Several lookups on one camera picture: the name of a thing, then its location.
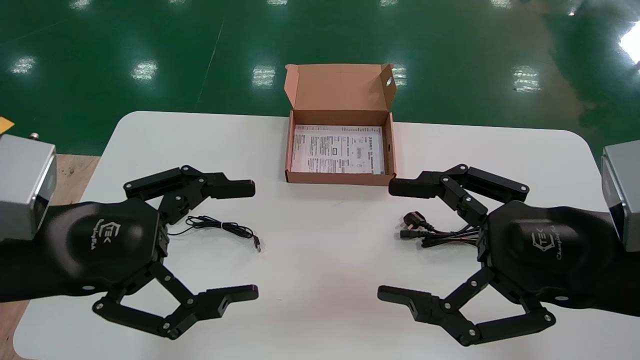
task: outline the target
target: robotic arm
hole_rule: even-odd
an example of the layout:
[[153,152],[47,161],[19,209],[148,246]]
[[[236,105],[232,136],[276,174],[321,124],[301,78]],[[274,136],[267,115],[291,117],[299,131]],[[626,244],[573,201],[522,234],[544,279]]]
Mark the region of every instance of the robotic arm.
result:
[[[382,301],[409,307],[413,319],[441,326],[461,345],[540,332],[555,324],[541,302],[640,316],[640,252],[634,183],[640,142],[605,148],[603,191],[610,213],[523,203],[528,186],[461,164],[417,179],[394,179],[396,196],[441,198],[468,224],[479,226],[481,269],[449,296],[380,286]],[[488,213],[466,190],[503,202]],[[487,285],[524,314],[473,324],[460,309]]]
[[[16,162],[16,153],[27,156]],[[257,299],[255,285],[194,295],[163,265],[167,224],[209,197],[252,197],[253,181],[183,166],[124,184],[128,199],[120,203],[48,206],[55,157],[53,145],[0,137],[3,173],[32,175],[21,179],[24,186],[15,176],[0,177],[0,302],[106,292],[93,305],[98,315],[174,340],[197,321],[222,317],[232,302]],[[145,202],[159,196],[158,210]],[[172,314],[163,318],[120,304],[153,279],[179,301]]]

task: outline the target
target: instruction sheet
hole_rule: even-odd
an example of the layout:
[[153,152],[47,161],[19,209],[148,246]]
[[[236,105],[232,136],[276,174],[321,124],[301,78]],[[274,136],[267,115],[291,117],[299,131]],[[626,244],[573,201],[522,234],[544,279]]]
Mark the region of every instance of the instruction sheet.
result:
[[384,174],[381,126],[296,125],[293,172]]

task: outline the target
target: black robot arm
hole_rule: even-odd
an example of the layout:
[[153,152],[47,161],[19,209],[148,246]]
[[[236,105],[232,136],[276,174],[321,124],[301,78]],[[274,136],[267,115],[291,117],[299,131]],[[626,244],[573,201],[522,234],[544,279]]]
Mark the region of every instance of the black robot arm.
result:
[[403,197],[441,198],[471,226],[481,225],[487,208],[470,192],[499,202],[524,201],[529,188],[515,181],[460,164],[447,171],[423,171],[416,179],[393,179],[389,194]]
[[[425,199],[439,197],[469,225],[482,228],[488,210],[466,190],[503,203],[524,201],[529,193],[528,186],[524,184],[465,164],[444,172],[424,171],[416,179],[393,179],[389,183],[391,195]],[[460,313],[460,308],[487,285],[496,286],[501,281],[501,288],[511,295],[510,300],[522,305],[524,315],[473,324]],[[380,286],[378,298],[408,306],[415,321],[441,326],[464,346],[540,332],[556,322],[539,301],[509,283],[501,274],[483,267],[444,299],[423,291],[391,286]]]
[[[221,317],[230,303],[258,297],[255,285],[194,295],[163,265],[167,224],[208,197],[251,197],[253,181],[230,181],[223,173],[202,173],[187,165],[124,188],[128,200],[121,203],[51,206],[32,241],[0,243],[0,302],[106,291],[93,305],[98,315],[174,340],[197,321]],[[158,210],[145,202],[163,195]],[[153,279],[180,302],[172,314],[163,318],[120,304]]]
[[[501,201],[487,213],[464,189]],[[421,291],[380,286],[378,298],[409,307],[415,321],[443,327],[462,345],[540,332],[556,318],[541,302],[572,309],[601,309],[640,316],[640,252],[627,252],[610,213],[523,203],[528,186],[458,165],[394,179],[392,195],[440,197],[479,227],[481,269],[440,299]],[[524,308],[525,314],[472,324],[460,308],[486,285]]]

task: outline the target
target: epoxy floor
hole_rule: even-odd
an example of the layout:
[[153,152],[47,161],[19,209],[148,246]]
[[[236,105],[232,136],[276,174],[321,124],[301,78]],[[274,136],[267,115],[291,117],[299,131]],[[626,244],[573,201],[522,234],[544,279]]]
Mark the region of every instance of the epoxy floor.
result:
[[0,115],[59,152],[100,155],[136,110],[286,116],[288,63],[395,64],[396,121],[640,139],[640,1],[0,4]]

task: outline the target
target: black cord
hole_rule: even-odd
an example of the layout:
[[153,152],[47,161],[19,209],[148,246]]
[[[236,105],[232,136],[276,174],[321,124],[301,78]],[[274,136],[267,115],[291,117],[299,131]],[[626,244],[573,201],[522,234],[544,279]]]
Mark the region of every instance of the black cord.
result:
[[240,236],[241,238],[251,239],[253,238],[253,246],[258,250],[258,252],[262,251],[262,247],[260,246],[260,238],[253,233],[253,230],[249,229],[246,226],[238,225],[237,222],[221,222],[212,217],[208,217],[207,215],[202,215],[199,217],[188,216],[187,220],[184,221],[185,224],[189,225],[186,230],[183,230],[179,233],[169,234],[167,235],[182,235],[191,229],[205,229],[207,227],[217,227],[218,229],[226,230],[236,236]]
[[[423,238],[423,248],[451,243],[454,241],[476,246],[478,242],[479,227],[477,226],[472,227],[471,225],[467,225],[459,231],[440,231],[435,229],[433,225],[429,224],[425,220],[424,216],[422,216],[418,211],[412,211],[405,215],[404,223],[408,226],[409,230],[400,231],[400,238]],[[424,228],[425,231],[417,230],[420,227]]]

